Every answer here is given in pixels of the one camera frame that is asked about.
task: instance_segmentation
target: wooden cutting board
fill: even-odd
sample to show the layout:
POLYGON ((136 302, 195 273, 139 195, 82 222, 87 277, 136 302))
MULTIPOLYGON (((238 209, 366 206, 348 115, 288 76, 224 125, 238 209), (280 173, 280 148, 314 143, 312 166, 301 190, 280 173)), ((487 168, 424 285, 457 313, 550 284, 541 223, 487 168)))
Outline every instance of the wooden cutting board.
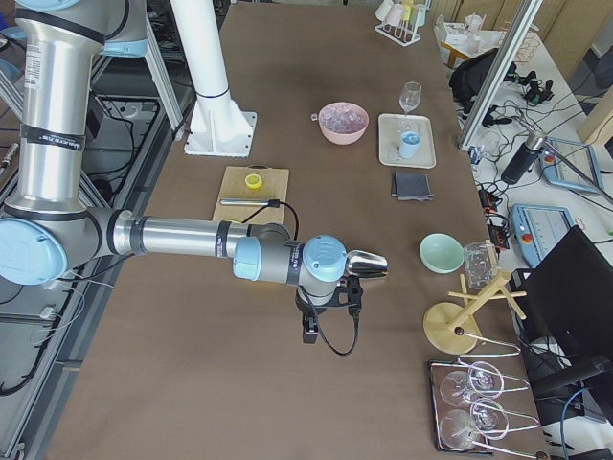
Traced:
MULTIPOLYGON (((219 195, 213 220, 233 220, 242 222, 258 210, 258 206, 226 206, 219 204, 222 198, 241 199, 272 199, 277 198, 285 201, 287 195, 287 182, 289 170, 277 170, 274 168, 249 168, 228 166, 221 181, 219 195), (251 190, 245 185, 245 177, 255 173, 261 176, 262 186, 257 190, 251 190)), ((283 223, 284 206, 268 208, 249 220, 249 223, 283 223)))

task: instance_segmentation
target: white tray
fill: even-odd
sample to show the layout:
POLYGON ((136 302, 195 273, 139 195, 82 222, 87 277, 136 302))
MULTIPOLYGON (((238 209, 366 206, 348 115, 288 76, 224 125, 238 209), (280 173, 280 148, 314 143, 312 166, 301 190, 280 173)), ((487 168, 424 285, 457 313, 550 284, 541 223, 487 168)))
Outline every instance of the white tray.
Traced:
POLYGON ((434 140, 430 120, 419 115, 400 115, 382 113, 379 115, 379 161, 385 166, 403 166, 407 168, 434 168, 437 158, 434 154, 434 140), (398 126, 405 121, 407 130, 415 131, 421 136, 421 144, 413 158, 402 158, 398 154, 400 133, 398 126))

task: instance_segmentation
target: brown table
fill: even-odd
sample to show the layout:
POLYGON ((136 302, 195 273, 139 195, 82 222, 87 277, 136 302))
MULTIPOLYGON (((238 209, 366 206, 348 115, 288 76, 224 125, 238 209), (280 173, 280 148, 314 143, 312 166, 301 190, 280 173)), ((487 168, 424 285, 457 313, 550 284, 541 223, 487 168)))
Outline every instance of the brown table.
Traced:
MULTIPOLYGON (((434 449, 426 362, 450 358, 426 340, 421 318, 450 300, 458 273, 420 262, 420 240, 447 232, 462 244, 487 236, 431 27, 401 48, 374 31, 374 10, 238 4, 222 44, 233 97, 257 110, 246 160, 190 157, 177 143, 148 214, 209 219, 226 165, 289 168, 287 200, 301 240, 338 237, 387 256, 386 279, 364 281, 361 335, 340 358, 301 342, 293 287, 238 280, 231 261, 147 255, 125 264, 48 452, 52 459, 448 458, 434 449), (390 196, 394 169, 377 159, 377 117, 398 113, 405 81, 420 81, 416 114, 432 121, 438 164, 423 170, 434 201, 390 196), (339 147, 309 119, 351 101, 370 116, 364 137, 339 147)), ((291 215, 285 223, 292 226, 291 215)), ((479 311, 485 334, 510 338, 504 303, 479 311)), ((339 348, 345 312, 321 317, 339 348)), ((519 359, 505 370, 523 373, 519 359)), ((511 408, 534 413, 529 392, 511 408)), ((537 432, 499 446, 542 449, 537 432)))

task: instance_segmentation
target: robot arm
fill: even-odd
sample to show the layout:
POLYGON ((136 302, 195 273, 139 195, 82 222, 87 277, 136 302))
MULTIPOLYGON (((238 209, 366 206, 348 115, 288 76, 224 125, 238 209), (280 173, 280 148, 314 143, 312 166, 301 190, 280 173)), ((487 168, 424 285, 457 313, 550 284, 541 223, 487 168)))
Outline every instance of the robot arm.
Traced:
POLYGON ((92 59, 145 53, 145 0, 18 4, 16 21, 28 35, 24 113, 18 186, 0 218, 1 276, 39 285, 105 255, 193 254, 233 258, 241 278, 297 286, 307 342, 317 335, 318 312, 359 309, 359 281, 345 276, 348 254, 334 237, 302 244, 278 224, 136 217, 85 207, 78 191, 92 59), (339 289, 349 290, 350 301, 341 304, 339 289))

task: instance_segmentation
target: yellow ring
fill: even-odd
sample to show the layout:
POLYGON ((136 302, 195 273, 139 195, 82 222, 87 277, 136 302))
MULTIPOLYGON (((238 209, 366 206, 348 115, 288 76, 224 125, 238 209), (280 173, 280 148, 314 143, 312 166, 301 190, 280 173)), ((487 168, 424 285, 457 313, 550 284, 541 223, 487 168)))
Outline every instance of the yellow ring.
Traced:
POLYGON ((261 180, 261 175, 259 174, 248 174, 245 177, 245 185, 251 190, 257 190, 263 185, 263 183, 264 181, 261 180))

